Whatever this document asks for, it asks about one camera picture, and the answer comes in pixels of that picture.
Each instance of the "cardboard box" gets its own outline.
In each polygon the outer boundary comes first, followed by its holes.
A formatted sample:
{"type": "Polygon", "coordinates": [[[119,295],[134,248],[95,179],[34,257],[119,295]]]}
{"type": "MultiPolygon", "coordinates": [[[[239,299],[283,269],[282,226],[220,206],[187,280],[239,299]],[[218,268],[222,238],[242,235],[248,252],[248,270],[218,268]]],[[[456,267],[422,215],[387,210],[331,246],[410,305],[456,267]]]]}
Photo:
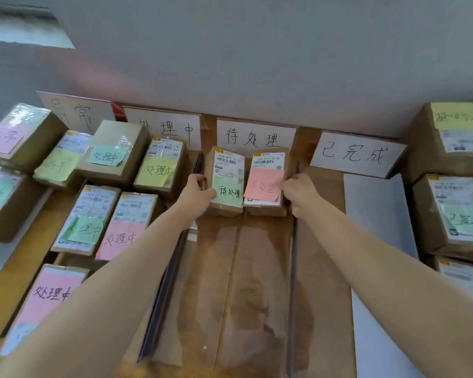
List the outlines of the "cardboard box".
{"type": "Polygon", "coordinates": [[[166,200],[177,198],[187,156],[185,143],[152,138],[133,187],[140,192],[156,193],[166,200]]]}
{"type": "Polygon", "coordinates": [[[407,184],[415,183],[425,173],[473,175],[473,152],[463,150],[473,151],[464,144],[473,142],[473,132],[440,131],[435,127],[431,105],[422,107],[405,135],[409,147],[398,169],[407,184]]]}
{"type": "Polygon", "coordinates": [[[129,247],[164,211],[158,195],[123,192],[103,235],[95,260],[112,260],[129,247]]]}
{"type": "Polygon", "coordinates": [[[58,305],[78,288],[87,269],[44,264],[21,306],[0,349],[4,358],[15,349],[58,305]]]}
{"type": "Polygon", "coordinates": [[[150,141],[143,125],[104,120],[76,170],[95,184],[130,188],[150,141]]]}
{"type": "Polygon", "coordinates": [[[55,190],[79,190],[86,178],[75,168],[81,155],[88,149],[90,139],[90,134],[68,130],[35,169],[33,178],[55,190]]]}
{"type": "Polygon", "coordinates": [[[473,177],[426,174],[413,197],[420,251],[473,260],[473,177]]]}
{"type": "Polygon", "coordinates": [[[52,111],[19,103],[0,122],[0,166],[33,174],[66,130],[52,111]]]}
{"type": "Polygon", "coordinates": [[[79,193],[74,208],[70,211],[69,217],[51,246],[51,251],[92,256],[100,246],[120,194],[121,190],[119,188],[86,184],[79,193]],[[67,230],[73,226],[74,220],[79,217],[101,219],[101,223],[95,224],[96,228],[92,231],[91,241],[77,242],[62,239],[67,230]]]}
{"type": "MultiPolygon", "coordinates": [[[[276,149],[265,149],[257,151],[252,157],[251,171],[253,168],[268,168],[274,170],[284,170],[283,179],[291,176],[291,161],[289,149],[285,147],[276,149]]],[[[244,198],[244,208],[249,214],[256,216],[286,216],[287,207],[285,205],[284,193],[280,191],[275,202],[265,200],[253,200],[244,198]]]]}
{"type": "Polygon", "coordinates": [[[214,187],[217,197],[210,203],[208,215],[233,217],[244,211],[244,167],[242,155],[212,147],[205,158],[205,188],[214,187]]]}
{"type": "Polygon", "coordinates": [[[45,191],[28,175],[0,167],[1,242],[13,239],[45,191]]]}
{"type": "Polygon", "coordinates": [[[436,256],[434,269],[473,297],[473,264],[436,256]]]}

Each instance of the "forearm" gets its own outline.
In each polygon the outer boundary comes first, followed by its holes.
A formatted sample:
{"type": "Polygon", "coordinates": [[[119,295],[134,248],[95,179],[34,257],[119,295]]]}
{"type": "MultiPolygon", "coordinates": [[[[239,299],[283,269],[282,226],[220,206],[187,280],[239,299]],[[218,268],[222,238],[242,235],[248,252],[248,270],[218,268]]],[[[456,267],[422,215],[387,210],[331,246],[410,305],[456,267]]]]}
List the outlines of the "forearm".
{"type": "Polygon", "coordinates": [[[473,298],[322,198],[303,217],[361,301],[426,376],[473,377],[473,298]]]}
{"type": "Polygon", "coordinates": [[[157,218],[0,363],[0,378],[113,376],[181,231],[173,212],[157,218]]]}

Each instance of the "yellow sticky note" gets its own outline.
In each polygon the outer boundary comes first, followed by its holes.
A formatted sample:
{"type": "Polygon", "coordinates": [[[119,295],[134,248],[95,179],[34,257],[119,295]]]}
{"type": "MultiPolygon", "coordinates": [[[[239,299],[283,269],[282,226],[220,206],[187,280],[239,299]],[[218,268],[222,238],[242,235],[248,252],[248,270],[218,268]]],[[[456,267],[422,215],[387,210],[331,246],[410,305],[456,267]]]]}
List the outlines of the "yellow sticky note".
{"type": "Polygon", "coordinates": [[[177,159],[147,157],[137,178],[137,184],[163,187],[173,177],[177,159]]]}
{"type": "Polygon", "coordinates": [[[473,103],[431,103],[431,110],[438,130],[473,131],[473,103]]]}
{"type": "Polygon", "coordinates": [[[72,151],[55,148],[35,170],[39,177],[63,182],[76,167],[81,156],[72,151]]]}

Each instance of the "white wall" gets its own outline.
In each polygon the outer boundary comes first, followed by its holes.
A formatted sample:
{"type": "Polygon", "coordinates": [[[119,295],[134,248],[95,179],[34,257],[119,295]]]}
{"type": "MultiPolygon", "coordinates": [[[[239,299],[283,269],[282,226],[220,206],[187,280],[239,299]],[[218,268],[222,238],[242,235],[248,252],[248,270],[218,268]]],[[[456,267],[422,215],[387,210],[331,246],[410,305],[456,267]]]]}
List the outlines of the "white wall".
{"type": "Polygon", "coordinates": [[[75,50],[0,43],[0,115],[35,89],[398,137],[473,99],[473,0],[47,0],[75,50]]]}

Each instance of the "hand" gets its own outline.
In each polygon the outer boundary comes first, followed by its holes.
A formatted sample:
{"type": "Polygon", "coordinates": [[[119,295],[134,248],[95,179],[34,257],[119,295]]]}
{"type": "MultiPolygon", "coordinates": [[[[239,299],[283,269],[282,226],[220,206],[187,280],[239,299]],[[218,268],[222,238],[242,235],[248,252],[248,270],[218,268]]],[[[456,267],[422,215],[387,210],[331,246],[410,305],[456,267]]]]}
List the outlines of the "hand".
{"type": "Polygon", "coordinates": [[[297,174],[288,180],[282,180],[278,186],[284,191],[284,196],[292,203],[292,214],[301,219],[306,207],[319,198],[314,183],[306,174],[297,174]]]}
{"type": "Polygon", "coordinates": [[[183,221],[184,229],[189,229],[193,220],[203,215],[210,201],[217,196],[217,192],[213,188],[205,191],[200,190],[198,182],[204,180],[205,176],[202,174],[189,175],[188,183],[170,208],[177,214],[177,219],[183,221]]]}

